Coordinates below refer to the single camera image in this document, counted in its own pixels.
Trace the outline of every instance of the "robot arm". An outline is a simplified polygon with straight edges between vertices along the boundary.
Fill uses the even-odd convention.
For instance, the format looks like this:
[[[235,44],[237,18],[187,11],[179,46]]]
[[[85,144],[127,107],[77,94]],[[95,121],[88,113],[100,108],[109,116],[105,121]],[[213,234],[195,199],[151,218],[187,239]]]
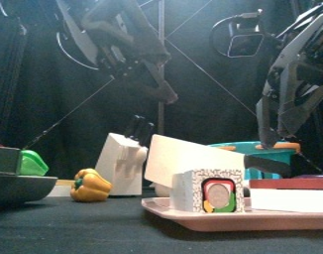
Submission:
[[[132,77],[139,76],[133,74],[135,71],[144,68],[156,87],[141,85],[139,80],[133,80],[137,89],[161,102],[175,102],[177,94],[157,69],[171,59],[171,55],[136,1],[93,1],[87,11],[79,11],[81,14],[77,17],[67,2],[57,0],[64,21],[80,51],[96,68],[129,82]]]
[[[282,50],[256,104],[259,139],[271,148],[292,136],[323,100],[323,14]]]

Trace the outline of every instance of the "gray bowl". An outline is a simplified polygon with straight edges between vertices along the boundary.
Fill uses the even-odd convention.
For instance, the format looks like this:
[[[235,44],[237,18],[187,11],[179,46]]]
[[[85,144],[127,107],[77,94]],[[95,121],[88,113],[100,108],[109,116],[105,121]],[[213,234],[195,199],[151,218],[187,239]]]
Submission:
[[[0,175],[0,206],[19,205],[44,198],[57,178]]]

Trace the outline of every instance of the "black table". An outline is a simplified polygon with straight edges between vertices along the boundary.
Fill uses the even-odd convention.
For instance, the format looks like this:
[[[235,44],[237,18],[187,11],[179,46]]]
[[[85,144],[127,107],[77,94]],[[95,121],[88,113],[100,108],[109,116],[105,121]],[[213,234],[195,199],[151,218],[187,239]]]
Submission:
[[[191,231],[144,210],[152,194],[99,203],[47,197],[0,209],[0,253],[323,253],[323,230]]]

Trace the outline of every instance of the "yellow bell pepper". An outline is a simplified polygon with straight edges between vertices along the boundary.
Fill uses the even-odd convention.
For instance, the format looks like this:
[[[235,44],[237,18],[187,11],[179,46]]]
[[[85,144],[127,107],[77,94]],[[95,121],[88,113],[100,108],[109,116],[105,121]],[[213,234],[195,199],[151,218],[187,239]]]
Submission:
[[[75,176],[71,196],[75,201],[95,202],[105,201],[112,188],[95,169],[80,170]]]

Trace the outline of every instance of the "teal object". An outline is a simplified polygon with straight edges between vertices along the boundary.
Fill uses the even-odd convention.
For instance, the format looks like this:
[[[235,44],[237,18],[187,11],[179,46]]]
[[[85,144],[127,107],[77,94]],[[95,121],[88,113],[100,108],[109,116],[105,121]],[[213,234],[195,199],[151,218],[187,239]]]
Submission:
[[[43,161],[40,155],[32,150],[23,150],[21,155],[20,176],[44,176],[49,167]]]
[[[233,151],[245,155],[253,155],[256,157],[270,159],[274,161],[291,164],[291,155],[295,154],[294,148],[272,148],[272,149],[258,149],[256,146],[260,145],[259,141],[247,142],[231,142],[219,143],[209,145],[211,147],[235,147]],[[244,169],[244,179],[279,179],[278,174],[263,173],[258,169]]]

